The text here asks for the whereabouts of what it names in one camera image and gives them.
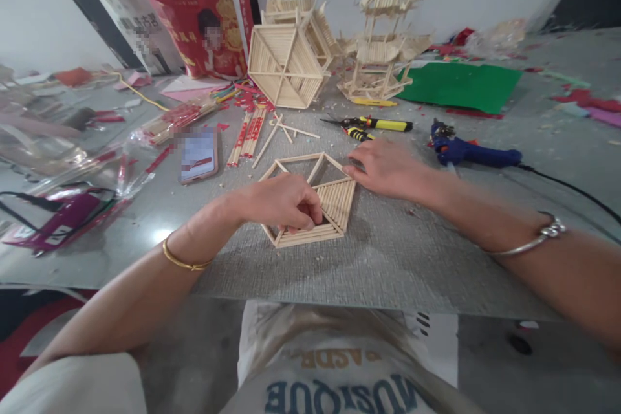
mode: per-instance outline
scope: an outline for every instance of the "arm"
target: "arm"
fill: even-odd
[[[232,191],[196,213],[168,239],[189,265],[210,262],[246,222],[311,230],[321,202],[299,175],[284,173]],[[68,356],[129,351],[150,341],[188,295],[202,272],[169,261],[159,244],[112,280],[66,324],[22,376]]]
[[[504,252],[524,245],[550,224],[546,215],[505,204],[385,140],[364,142],[349,156],[365,171],[354,166],[343,170],[361,185],[431,209],[483,250]],[[569,230],[498,261],[556,310],[621,352],[621,248]]]

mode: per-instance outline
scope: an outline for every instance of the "red shopping bag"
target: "red shopping bag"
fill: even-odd
[[[252,30],[250,0],[151,0],[188,76],[242,78]]]

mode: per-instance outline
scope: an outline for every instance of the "glue gun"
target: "glue gun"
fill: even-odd
[[[472,162],[493,168],[516,166],[522,161],[522,153],[511,149],[507,151],[488,149],[455,137],[455,128],[433,119],[431,144],[438,161],[446,166],[458,165],[462,161]]]

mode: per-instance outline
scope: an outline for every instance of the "green foam sheet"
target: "green foam sheet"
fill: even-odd
[[[422,68],[410,69],[408,76],[413,83],[397,96],[399,98],[498,114],[522,72],[492,65],[428,63]]]

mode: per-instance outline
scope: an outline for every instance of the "hand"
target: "hand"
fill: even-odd
[[[244,222],[278,225],[280,230],[288,227],[295,234],[323,221],[319,195],[301,175],[281,173],[228,195],[230,207]]]
[[[396,199],[424,204],[441,172],[415,160],[404,146],[384,139],[367,140],[349,158],[364,165],[366,173],[353,165],[343,171],[365,188]]]

